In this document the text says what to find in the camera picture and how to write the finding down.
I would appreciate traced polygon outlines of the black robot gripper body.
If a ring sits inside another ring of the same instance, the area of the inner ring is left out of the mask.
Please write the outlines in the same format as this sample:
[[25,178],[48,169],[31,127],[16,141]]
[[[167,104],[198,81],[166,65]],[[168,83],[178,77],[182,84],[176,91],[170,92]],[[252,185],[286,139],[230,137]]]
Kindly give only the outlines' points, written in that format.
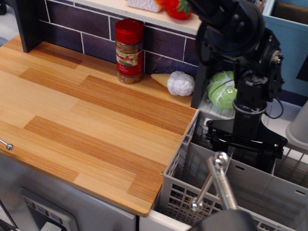
[[239,81],[235,80],[237,95],[233,101],[235,116],[228,120],[209,120],[206,138],[210,142],[221,140],[231,147],[258,154],[273,150],[280,159],[288,140],[269,130],[261,121],[267,112],[267,103],[277,99],[284,80],[281,74],[269,77],[245,72]]

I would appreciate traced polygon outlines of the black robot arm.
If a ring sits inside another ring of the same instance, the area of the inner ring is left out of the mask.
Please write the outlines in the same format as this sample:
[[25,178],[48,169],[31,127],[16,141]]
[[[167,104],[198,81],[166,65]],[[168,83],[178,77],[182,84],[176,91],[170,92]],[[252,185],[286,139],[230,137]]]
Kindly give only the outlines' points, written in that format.
[[280,43],[265,27],[259,8],[247,0],[190,0],[188,7],[201,20],[196,38],[200,64],[231,62],[237,89],[235,117],[209,120],[206,138],[213,151],[234,147],[248,152],[251,166],[270,172],[288,142],[261,121],[284,84]]

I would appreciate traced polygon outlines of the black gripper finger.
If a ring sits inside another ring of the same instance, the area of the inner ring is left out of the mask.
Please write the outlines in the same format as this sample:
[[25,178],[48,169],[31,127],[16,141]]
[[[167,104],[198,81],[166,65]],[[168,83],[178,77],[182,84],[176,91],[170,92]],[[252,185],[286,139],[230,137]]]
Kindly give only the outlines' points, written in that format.
[[227,154],[231,153],[230,145],[227,142],[221,140],[214,140],[211,142],[212,144],[212,151],[214,152],[225,152]]
[[276,156],[273,150],[264,150],[257,154],[257,169],[270,173],[272,171]]

